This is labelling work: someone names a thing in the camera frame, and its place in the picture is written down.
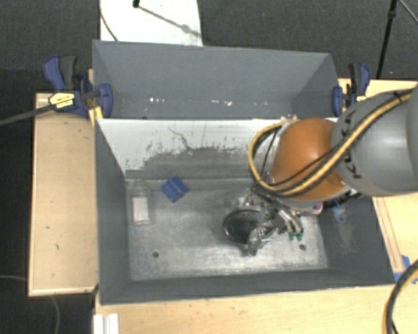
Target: wooden board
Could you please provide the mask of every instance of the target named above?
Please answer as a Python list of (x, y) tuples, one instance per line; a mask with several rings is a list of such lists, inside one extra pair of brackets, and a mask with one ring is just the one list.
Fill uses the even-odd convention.
[[(416, 82), (372, 81), (368, 95), (411, 88)], [(37, 107), (46, 104), (38, 95)], [(29, 294), (90, 292), (98, 283), (89, 121), (69, 114), (38, 116), (34, 127), (33, 209)], [(418, 194), (374, 201), (392, 264), (399, 253), (418, 256)], [(381, 333), (392, 286), (274, 294), (229, 299), (114, 305), (128, 333)], [(399, 299), (400, 333), (418, 333), (418, 283)]]
[[(36, 107), (48, 95), (36, 96)], [(49, 112), (34, 122), (29, 296), (91, 292), (98, 283), (89, 120)]]

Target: blue tape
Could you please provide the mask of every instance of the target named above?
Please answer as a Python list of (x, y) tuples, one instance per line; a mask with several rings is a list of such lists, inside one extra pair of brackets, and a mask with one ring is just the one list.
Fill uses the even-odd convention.
[(161, 186), (161, 190), (171, 202), (176, 202), (187, 192), (187, 187), (180, 178), (172, 177)]
[[(410, 266), (410, 259), (408, 256), (401, 255), (401, 259), (403, 260), (404, 268), (407, 269)], [(393, 277), (395, 278), (395, 282), (398, 282), (399, 278), (404, 272), (393, 272)], [(418, 282), (418, 278), (414, 278), (412, 280), (412, 284), (416, 285)]]

